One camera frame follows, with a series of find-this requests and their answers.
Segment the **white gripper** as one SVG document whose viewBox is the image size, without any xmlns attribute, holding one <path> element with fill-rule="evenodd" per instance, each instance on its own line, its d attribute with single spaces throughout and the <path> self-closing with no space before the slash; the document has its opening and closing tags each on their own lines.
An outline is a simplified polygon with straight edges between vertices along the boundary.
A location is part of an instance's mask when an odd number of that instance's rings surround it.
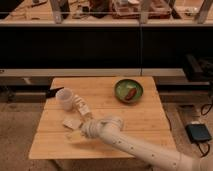
<svg viewBox="0 0 213 171">
<path fill-rule="evenodd" d="M 100 135 L 103 127 L 104 122 L 102 120 L 89 120 L 82 125 L 81 131 L 86 138 L 93 139 Z"/>
</svg>

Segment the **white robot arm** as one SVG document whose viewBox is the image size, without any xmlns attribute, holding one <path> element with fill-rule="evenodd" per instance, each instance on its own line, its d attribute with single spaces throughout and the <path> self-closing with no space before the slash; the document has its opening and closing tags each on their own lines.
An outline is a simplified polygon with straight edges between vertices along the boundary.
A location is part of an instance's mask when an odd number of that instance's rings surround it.
<svg viewBox="0 0 213 171">
<path fill-rule="evenodd" d="M 89 120 L 83 124 L 81 130 L 87 138 L 99 138 L 104 143 L 164 171 L 213 171 L 213 155 L 193 158 L 128 136 L 122 132 L 123 125 L 120 117 L 109 116 Z"/>
</svg>

